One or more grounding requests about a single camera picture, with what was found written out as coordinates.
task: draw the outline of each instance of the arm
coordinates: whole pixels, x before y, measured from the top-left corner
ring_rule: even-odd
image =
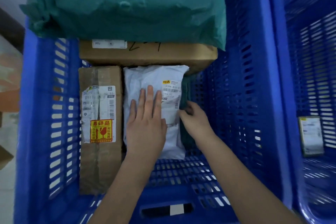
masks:
[[[302,223],[215,135],[205,112],[196,103],[188,105],[187,112],[180,110],[183,124],[208,160],[240,222]]]
[[[137,112],[132,100],[126,127],[127,154],[117,176],[89,224],[124,224],[131,219],[166,140],[166,120],[161,119],[161,91],[153,111],[153,87],[140,92]]]

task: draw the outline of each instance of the barcode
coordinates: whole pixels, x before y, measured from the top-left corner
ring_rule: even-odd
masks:
[[[178,92],[179,90],[170,89],[170,88],[164,88],[163,91]]]
[[[179,108],[179,102],[180,102],[180,96],[177,97],[176,102],[175,102],[175,109]]]
[[[110,119],[114,120],[114,99],[109,101],[109,106]]]

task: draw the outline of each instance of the blue plastic crate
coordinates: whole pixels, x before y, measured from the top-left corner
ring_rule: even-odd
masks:
[[[287,207],[292,188],[283,98],[269,0],[226,0],[226,52],[197,76],[192,96],[216,134]],[[80,111],[76,40],[26,30],[21,85],[15,223],[83,224],[102,196],[78,194]],[[142,209],[191,203],[183,215],[145,218]],[[204,156],[160,160],[132,223],[236,223]]]
[[[285,99],[294,207],[311,223],[336,223],[336,3],[271,0],[271,6]],[[325,154],[302,158],[297,117],[310,115],[321,117]]]

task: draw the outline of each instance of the green plastic package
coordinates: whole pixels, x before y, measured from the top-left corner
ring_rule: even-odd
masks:
[[[27,0],[40,37],[209,44],[224,49],[224,0]]]

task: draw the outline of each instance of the red and yellow sticker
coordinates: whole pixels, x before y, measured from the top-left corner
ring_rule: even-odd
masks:
[[[92,120],[90,124],[90,143],[112,141],[112,120]]]

